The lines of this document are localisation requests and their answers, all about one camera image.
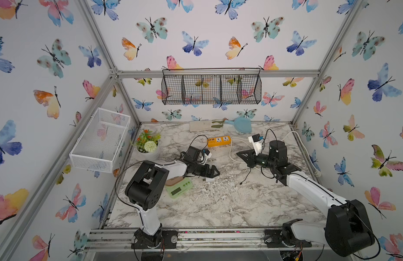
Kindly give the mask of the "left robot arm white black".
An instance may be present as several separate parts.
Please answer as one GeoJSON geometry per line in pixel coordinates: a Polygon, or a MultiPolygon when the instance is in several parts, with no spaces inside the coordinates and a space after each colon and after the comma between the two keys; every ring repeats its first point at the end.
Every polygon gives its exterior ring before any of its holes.
{"type": "Polygon", "coordinates": [[[206,179],[214,179],[220,175],[214,165],[206,161],[211,155],[209,150],[199,150],[190,146],[181,152],[173,163],[157,164],[143,161],[125,189],[129,199],[128,205],[137,209],[141,227],[135,232],[134,248],[163,248],[162,224],[156,210],[161,194],[167,181],[174,178],[185,179],[193,174],[206,179]]]}

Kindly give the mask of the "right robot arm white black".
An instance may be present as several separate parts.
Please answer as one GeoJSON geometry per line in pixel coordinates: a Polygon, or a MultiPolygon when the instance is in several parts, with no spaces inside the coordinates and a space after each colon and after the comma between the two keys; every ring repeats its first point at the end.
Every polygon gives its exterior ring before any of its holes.
{"type": "Polygon", "coordinates": [[[362,202],[347,200],[308,178],[296,165],[288,161],[283,141],[271,141],[268,154],[262,153],[259,142],[251,150],[237,152],[249,168],[259,166],[271,171],[276,182],[305,197],[326,218],[323,223],[308,223],[295,219],[283,224],[280,241],[288,247],[305,242],[329,246],[336,254],[347,257],[379,244],[371,228],[362,202]]]}

